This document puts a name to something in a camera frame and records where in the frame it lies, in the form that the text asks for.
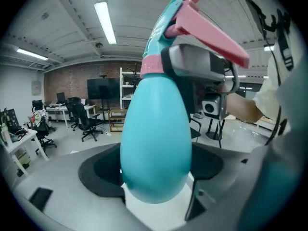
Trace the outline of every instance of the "teal spray bottle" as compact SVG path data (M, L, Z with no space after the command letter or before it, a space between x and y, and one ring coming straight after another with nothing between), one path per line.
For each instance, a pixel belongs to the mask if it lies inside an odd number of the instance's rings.
M151 204L168 201L181 191L192 161L187 113L175 82L163 71L162 49L171 46L176 36L191 34L230 60L248 65L248 54L203 18L196 2L171 0L156 22L143 54L143 80L124 124L120 151L123 180L136 198Z

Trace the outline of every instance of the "gray floor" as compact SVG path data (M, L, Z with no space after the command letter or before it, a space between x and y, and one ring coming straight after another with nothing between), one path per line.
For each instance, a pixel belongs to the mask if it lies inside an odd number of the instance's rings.
M201 137L198 138L198 142L218 147L218 141L211 140L205 135L210 119L203 118L198 119L198 121L202 123ZM46 154L50 160L65 154L87 150L96 146L121 142L122 133L120 132L109 133L110 136L107 134L97 134L97 142L94 141L92 136L88 136L85 138L85 141L82 142L81 130L77 129L74 132L71 128L66 128L64 122L54 122L53 127L56 128L56 131L51 132L48 138L53 139L58 148L50 147L46 149ZM191 123L191 127L196 130L198 129L198 126L194 122ZM215 131L215 127L216 125L213 123L211 130ZM98 129L105 129L109 132L109 125L105 124L104 126L98 127ZM256 135L254 138L254 130L254 126L242 123L241 121L226 120L222 133L222 148L248 153L251 152L254 148L263 145L267 140L267 137L261 134ZM270 135L266 130L263 130L262 133L266 135L268 134L268 136ZM31 172L39 170L39 168L45 163L46 161L39 155L38 159L30 162L30 167L27 171L31 174ZM15 187L25 178L25 176L17 177L17 169L16 164L11 160L7 153L0 149L0 171L10 188Z

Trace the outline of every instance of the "white table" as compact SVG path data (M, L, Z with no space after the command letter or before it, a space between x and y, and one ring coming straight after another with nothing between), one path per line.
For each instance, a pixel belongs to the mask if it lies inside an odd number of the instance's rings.
M261 117L257 122L255 122L255 124L257 125L257 127L256 127L255 131L253 132L254 137L256 135L258 135L258 133L260 131L259 126L267 128L271 131L273 131L273 129L275 127L275 121L268 119L265 116Z
M93 109L93 114L96 114L96 110L95 110L95 105L85 105L85 111L87 112L87 117L90 118L90 110ZM62 111L63 114L63 118L64 118L64 122L66 127L68 128L68 123L67 123L67 119L65 116L65 112L68 111L66 106L61 106L61 107L57 107L57 108L47 108L46 109L47 112L49 111Z
M34 130L31 130L31 129L28 129L28 133L20 140L20 141L16 141L12 144L12 146L5 146L4 144L3 147L4 149L7 151L7 153L12 157L13 161L17 164L17 166L21 169L21 171L26 175L28 176L28 172L25 170L25 168L22 166L22 164L19 162L18 158L16 157L15 153L21 148L21 147L24 147L25 150L27 151L28 155L30 156L30 159L33 160L35 159L37 156L36 156L36 153L35 151L33 150L33 148L29 148L27 143L29 143L29 141L31 139L34 139L34 141L36 142L38 148L39 148L39 151L41 152L42 156L44 157L44 159L46 161L49 161L48 157L46 156L43 148L41 147L40 145L40 142L36 136L37 134L37 131L34 131Z

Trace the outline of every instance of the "computer monitor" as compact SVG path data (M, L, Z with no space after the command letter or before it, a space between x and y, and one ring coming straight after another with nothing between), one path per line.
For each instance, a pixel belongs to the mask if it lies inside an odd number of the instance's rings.
M58 103L65 103L65 95L64 92L57 93Z
M32 111L33 110L42 110L43 106L44 105L43 105L42 99L41 100L32 100Z
M119 78L88 79L88 99L120 99Z

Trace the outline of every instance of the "white shirt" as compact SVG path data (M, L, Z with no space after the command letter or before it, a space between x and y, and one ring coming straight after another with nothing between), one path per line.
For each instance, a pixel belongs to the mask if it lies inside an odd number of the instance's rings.
M291 22L290 25L290 34L289 35L285 34L285 35L289 49L291 51L291 55L293 57L293 64L295 68L297 67L300 59L304 56L304 54L307 53L306 45L304 43L300 31L293 22ZM291 72L289 72L286 66L284 65L278 43L274 45L273 52L276 57L281 83L283 83ZM279 104L276 99L278 80L277 80L275 61L272 55L269 58L268 77L269 78L264 80L260 91L256 93L253 100L255 101L256 106L263 113L263 115L267 116L272 120L276 120L279 110ZM285 118L286 117L282 110L280 122L283 121Z

